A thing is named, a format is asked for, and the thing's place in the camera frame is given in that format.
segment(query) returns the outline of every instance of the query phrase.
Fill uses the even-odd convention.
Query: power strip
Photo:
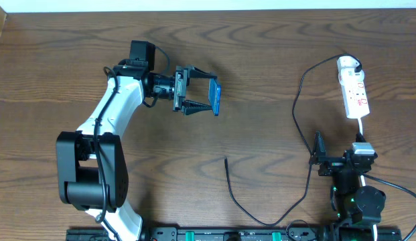
[[[359,65],[358,61],[350,56],[342,56],[337,60],[339,83],[342,85],[344,108],[348,118],[361,118],[370,114],[364,70],[355,72],[355,67]]]

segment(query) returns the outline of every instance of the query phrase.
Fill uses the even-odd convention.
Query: wooden tabletop
[[[304,193],[309,155],[291,106],[306,69],[344,52],[364,65],[371,113],[364,134],[379,154],[371,175],[416,192],[416,9],[11,14],[0,40],[0,240],[63,240],[69,227],[98,226],[58,195],[56,138],[74,131],[105,92],[103,66],[129,55],[132,39],[150,41],[177,65],[214,71],[222,82],[220,116],[183,116],[160,100],[135,111],[122,144],[128,200],[143,218],[180,226],[257,226],[237,200],[274,222]],[[165,67],[156,55],[156,71]],[[189,99],[208,102],[195,80]],[[296,118],[312,146],[321,131],[331,155],[358,131],[347,119],[337,67],[306,76]],[[294,219],[336,219],[329,177],[314,167]],[[385,185],[381,226],[403,235],[416,200]]]

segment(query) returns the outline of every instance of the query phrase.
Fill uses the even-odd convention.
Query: robotic arm
[[[216,75],[193,66],[177,66],[174,76],[153,73],[156,48],[149,42],[132,41],[130,58],[113,69],[104,69],[108,87],[94,112],[77,131],[61,132],[56,141],[60,199],[97,219],[104,212],[105,218],[99,222],[111,240],[144,237],[141,216],[127,201],[129,176],[121,147],[136,108],[141,104],[151,108],[157,99],[168,99],[174,102],[173,111],[185,115],[203,110],[219,114],[221,85]],[[211,105],[186,100],[190,78],[210,79]],[[151,106],[145,103],[145,97],[154,98]],[[80,161],[88,159],[98,159],[100,165],[80,166]]]

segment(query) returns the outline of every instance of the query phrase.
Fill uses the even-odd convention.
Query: white backdrop
[[[8,13],[416,8],[416,0],[0,0]]]

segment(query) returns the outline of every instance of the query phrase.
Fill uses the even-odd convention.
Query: blue object
[[[217,79],[211,78],[209,80],[208,98],[214,115],[218,116],[220,114],[221,85]]]

